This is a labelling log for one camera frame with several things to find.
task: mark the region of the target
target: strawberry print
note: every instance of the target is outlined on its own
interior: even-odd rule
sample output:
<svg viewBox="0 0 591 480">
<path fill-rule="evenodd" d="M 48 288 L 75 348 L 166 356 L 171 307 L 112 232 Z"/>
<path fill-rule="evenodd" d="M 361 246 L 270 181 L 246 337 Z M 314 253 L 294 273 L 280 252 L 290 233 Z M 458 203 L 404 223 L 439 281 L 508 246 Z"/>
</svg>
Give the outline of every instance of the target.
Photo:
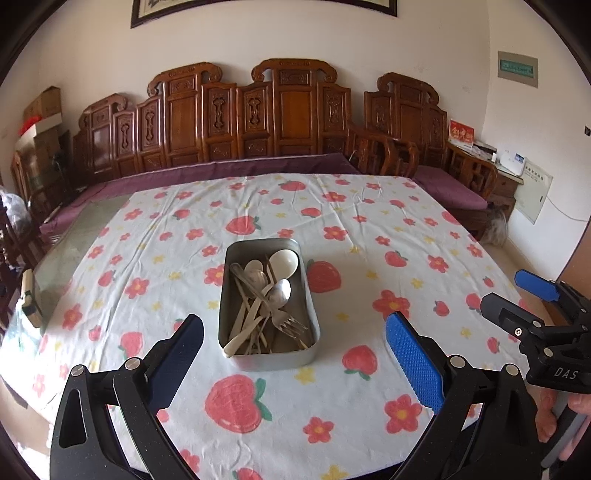
<svg viewBox="0 0 591 480">
<path fill-rule="evenodd" d="M 82 320 L 82 312 L 80 311 L 80 304 L 77 303 L 71 309 L 64 313 L 64 321 L 61 327 L 65 330 L 73 330 L 74 327 Z"/>
<path fill-rule="evenodd" d="M 199 457 L 197 455 L 191 455 L 191 452 L 189 452 L 186 448 L 181 450 L 179 453 L 189 468 L 194 473 L 199 473 Z"/>
<path fill-rule="evenodd" d="M 312 293 L 327 293 L 341 286 L 339 271 L 331 263 L 310 260 L 306 268 L 308 285 Z"/>
<path fill-rule="evenodd" d="M 404 258 L 398 251 L 386 252 L 386 263 L 391 267 L 406 267 L 408 258 Z"/>
<path fill-rule="evenodd" d="M 386 247 L 390 246 L 390 239 L 384 236 L 377 236 L 375 241 L 377 241 L 377 243 L 379 243 L 380 245 L 385 245 Z"/>
<path fill-rule="evenodd" d="M 449 315 L 449 308 L 444 301 L 436 300 L 435 308 L 433 309 L 440 317 L 447 317 Z"/>
<path fill-rule="evenodd" d="M 429 255 L 427 258 L 429 260 L 429 267 L 431 267 L 433 270 L 445 273 L 449 268 L 449 265 L 447 265 L 443 257 L 433 257 L 432 255 Z"/>
<path fill-rule="evenodd" d="M 140 332 L 127 332 L 121 335 L 119 350 L 122 350 L 126 358 L 138 356 L 144 346 L 144 336 Z"/>
<path fill-rule="evenodd" d="M 400 311 L 407 319 L 410 318 L 410 302 L 404 297 L 397 297 L 391 290 L 382 290 L 381 298 L 372 303 L 372 307 L 380 312 L 384 320 L 393 312 Z"/>
<path fill-rule="evenodd" d="M 370 347 L 359 345 L 345 353 L 343 366 L 346 374 L 359 374 L 361 378 L 369 381 L 378 369 L 378 359 Z"/>
<path fill-rule="evenodd" d="M 386 424 L 388 433 L 398 433 L 402 430 L 415 432 L 418 429 L 418 416 L 423 411 L 420 403 L 413 403 L 407 394 L 386 403 L 384 412 L 390 417 Z"/>
<path fill-rule="evenodd" d="M 327 226 L 324 228 L 324 238 L 327 240 L 338 240 L 342 242 L 347 236 L 347 230 L 342 230 L 338 226 Z"/>
<path fill-rule="evenodd" d="M 137 295 L 144 295 L 149 284 L 150 281 L 147 278 L 142 280 L 141 278 L 136 277 L 131 281 L 124 292 L 130 300 L 133 300 Z"/>
<path fill-rule="evenodd" d="M 217 381 L 205 399 L 205 413 L 220 427 L 235 433 L 253 432 L 261 420 L 272 421 L 271 412 L 261 402 L 267 382 L 256 383 L 245 375 Z"/>
<path fill-rule="evenodd" d="M 277 232 L 277 235 L 279 235 L 279 238 L 291 238 L 291 236 L 294 234 L 293 230 L 290 230 L 288 228 L 282 228 L 281 230 L 279 230 Z"/>
<path fill-rule="evenodd" d="M 217 287 L 221 287 L 223 283 L 223 264 L 215 267 L 208 268 L 205 271 L 205 283 L 207 285 L 214 284 Z"/>
<path fill-rule="evenodd" d="M 201 254 L 204 257 L 209 257 L 211 255 L 215 255 L 216 253 L 217 253 L 217 247 L 214 247 L 213 245 L 208 245 L 203 250 L 201 250 Z"/>
<path fill-rule="evenodd" d="M 318 417 L 312 417 L 303 430 L 308 436 L 309 443 L 328 443 L 330 441 L 330 432 L 334 427 L 335 424 L 331 421 L 322 421 Z"/>
<path fill-rule="evenodd" d="M 306 185 L 300 181 L 287 181 L 285 183 L 280 183 L 279 186 L 281 187 L 281 190 L 287 192 L 299 192 L 300 190 L 306 189 Z"/>
<path fill-rule="evenodd" d="M 135 220 L 137 217 L 139 217 L 143 212 L 139 209 L 136 208 L 135 210 L 132 210 L 131 212 L 127 212 L 125 214 L 125 218 L 124 221 L 126 222 L 127 220 Z"/>
<path fill-rule="evenodd" d="M 470 244 L 470 246 L 467 247 L 466 250 L 468 250 L 473 257 L 482 258 L 482 250 L 480 250 L 480 248 L 478 248 L 476 245 Z"/>
<path fill-rule="evenodd" d="M 202 228 L 193 228 L 189 230 L 186 237 L 189 240 L 195 240 L 196 238 L 201 238 L 203 236 L 203 229 Z"/>
<path fill-rule="evenodd" d="M 260 230 L 261 226 L 258 224 L 258 217 L 251 217 L 249 215 L 237 217 L 226 225 L 226 230 L 235 235 L 250 235 L 256 230 Z"/>
<path fill-rule="evenodd" d="M 103 251 L 105 250 L 105 247 L 103 247 L 103 245 L 99 245 L 98 247 L 94 247 L 92 249 L 92 251 L 88 254 L 88 258 L 96 258 L 98 257 Z"/>
<path fill-rule="evenodd" d="M 329 202 L 344 202 L 347 199 L 345 195 L 341 195 L 340 193 L 336 192 L 325 193 L 322 198 L 328 200 Z"/>
<path fill-rule="evenodd" d="M 316 218 L 316 217 L 319 217 L 320 215 L 322 215 L 322 212 L 320 210 L 318 210 L 318 208 L 314 208 L 314 207 L 304 208 L 300 213 L 305 217 L 312 217 L 312 218 Z"/>
<path fill-rule="evenodd" d="M 189 216 L 189 213 L 191 213 L 191 211 L 184 208 L 174 212 L 173 217 L 175 217 L 177 220 L 182 220 L 183 218 L 187 218 Z"/>
<path fill-rule="evenodd" d="M 113 275 L 115 270 L 109 270 L 108 272 L 103 273 L 98 281 L 99 286 L 101 287 L 108 287 L 111 282 L 113 281 Z"/>
</svg>

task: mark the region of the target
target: screw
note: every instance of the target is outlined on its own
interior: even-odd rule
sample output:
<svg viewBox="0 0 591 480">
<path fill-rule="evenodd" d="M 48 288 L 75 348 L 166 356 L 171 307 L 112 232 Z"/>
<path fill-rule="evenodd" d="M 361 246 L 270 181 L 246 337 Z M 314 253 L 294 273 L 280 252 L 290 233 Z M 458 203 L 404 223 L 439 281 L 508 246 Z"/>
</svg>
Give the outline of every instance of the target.
<svg viewBox="0 0 591 480">
<path fill-rule="evenodd" d="M 79 377 L 80 375 L 82 375 L 82 372 L 84 371 L 84 365 L 76 365 L 71 373 L 73 377 Z"/>
<path fill-rule="evenodd" d="M 513 377 L 516 377 L 517 375 L 519 375 L 519 368 L 517 368 L 515 365 L 513 364 L 509 364 L 505 367 L 505 370 L 507 370 L 507 373 L 509 375 L 513 375 Z"/>
<path fill-rule="evenodd" d="M 449 362 L 451 363 L 451 365 L 453 367 L 456 367 L 456 368 L 464 368 L 466 366 L 466 361 L 461 356 L 457 356 L 457 355 L 454 355 L 453 357 L 451 357 L 449 359 Z"/>
<path fill-rule="evenodd" d="M 139 360 L 139 358 L 130 358 L 129 360 L 127 360 L 125 362 L 125 369 L 127 370 L 135 370 L 136 368 L 139 367 L 139 364 L 141 363 L 141 361 Z"/>
</svg>

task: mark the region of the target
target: carved wooden backrest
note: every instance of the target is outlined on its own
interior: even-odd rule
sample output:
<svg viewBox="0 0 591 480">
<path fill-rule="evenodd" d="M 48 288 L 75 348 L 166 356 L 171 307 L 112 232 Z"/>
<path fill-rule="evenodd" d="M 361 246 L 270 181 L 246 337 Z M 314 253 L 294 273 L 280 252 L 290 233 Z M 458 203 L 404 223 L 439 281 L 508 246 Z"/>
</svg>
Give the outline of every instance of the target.
<svg viewBox="0 0 591 480">
<path fill-rule="evenodd" d="M 439 167 L 446 142 L 447 113 L 426 82 L 390 72 L 377 92 L 365 92 L 365 125 L 417 144 L 420 163 Z"/>
</svg>

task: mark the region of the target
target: wall sign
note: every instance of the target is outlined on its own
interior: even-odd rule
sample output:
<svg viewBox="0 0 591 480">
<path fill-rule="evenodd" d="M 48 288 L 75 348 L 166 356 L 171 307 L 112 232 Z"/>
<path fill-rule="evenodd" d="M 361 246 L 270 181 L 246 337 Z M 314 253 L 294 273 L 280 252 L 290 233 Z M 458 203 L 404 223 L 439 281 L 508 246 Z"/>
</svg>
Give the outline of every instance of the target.
<svg viewBox="0 0 591 480">
<path fill-rule="evenodd" d="M 538 59 L 500 51 L 498 76 L 538 88 Z"/>
<path fill-rule="evenodd" d="M 199 7 L 201 5 L 216 4 L 227 0 L 134 0 L 131 13 L 131 28 L 142 23 L 179 12 L 186 8 Z M 356 5 L 357 7 L 370 8 L 388 15 L 398 15 L 398 0 L 327 0 L 341 4 Z"/>
</svg>

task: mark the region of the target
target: stainless steel container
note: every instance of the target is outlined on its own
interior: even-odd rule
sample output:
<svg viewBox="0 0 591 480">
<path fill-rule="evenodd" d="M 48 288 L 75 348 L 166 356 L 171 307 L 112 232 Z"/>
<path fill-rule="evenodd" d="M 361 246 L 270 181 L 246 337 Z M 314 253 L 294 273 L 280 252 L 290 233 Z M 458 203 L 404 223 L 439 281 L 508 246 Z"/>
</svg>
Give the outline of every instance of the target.
<svg viewBox="0 0 591 480">
<path fill-rule="evenodd" d="M 247 262 L 253 259 L 260 260 L 265 264 L 265 256 L 270 257 L 275 252 L 286 248 L 294 251 L 300 262 L 297 270 L 289 279 L 291 297 L 283 310 L 308 327 L 308 331 L 302 340 L 309 347 L 307 349 L 290 351 L 296 348 L 296 341 L 277 331 L 277 337 L 273 343 L 273 353 L 234 355 L 228 359 L 228 361 L 234 362 L 241 370 L 257 372 L 296 368 L 309 364 L 316 356 L 320 340 L 320 326 L 316 317 L 316 311 L 314 310 L 314 304 L 312 303 L 300 246 L 296 241 L 289 238 L 244 240 L 235 242 L 228 247 L 219 310 L 218 339 L 220 349 L 223 349 L 229 341 L 230 331 L 242 304 L 242 297 L 236 287 L 234 276 L 229 271 L 230 265 L 237 262 L 244 267 Z M 271 320 L 269 320 L 268 324 L 268 327 L 271 326 Z"/>
</svg>

